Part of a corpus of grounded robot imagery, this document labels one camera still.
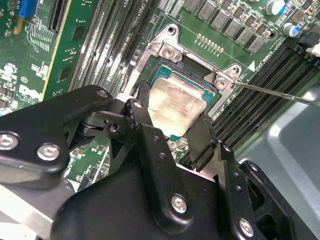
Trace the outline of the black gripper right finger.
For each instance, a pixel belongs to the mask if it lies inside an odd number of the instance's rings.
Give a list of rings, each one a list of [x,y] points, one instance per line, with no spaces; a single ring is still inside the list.
[[[186,132],[194,169],[217,187],[218,226],[226,240],[295,240],[291,208],[253,162],[238,163],[218,141],[210,117],[201,113]]]

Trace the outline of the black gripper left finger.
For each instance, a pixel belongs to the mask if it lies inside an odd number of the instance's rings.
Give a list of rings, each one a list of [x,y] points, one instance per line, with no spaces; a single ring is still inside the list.
[[[141,167],[157,225],[181,234],[194,221],[189,200],[163,132],[153,126],[146,105],[120,104],[95,85],[2,116],[0,132],[15,137],[0,148],[0,181],[34,190],[56,187],[70,162],[70,151],[98,135],[122,143],[115,161]]]

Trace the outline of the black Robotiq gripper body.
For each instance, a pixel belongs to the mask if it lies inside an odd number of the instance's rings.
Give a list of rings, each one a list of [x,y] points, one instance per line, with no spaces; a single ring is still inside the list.
[[[193,224],[169,235],[153,218],[142,170],[131,163],[77,192],[53,221],[53,240],[235,240],[237,230],[221,220],[218,184],[178,168],[195,208]]]

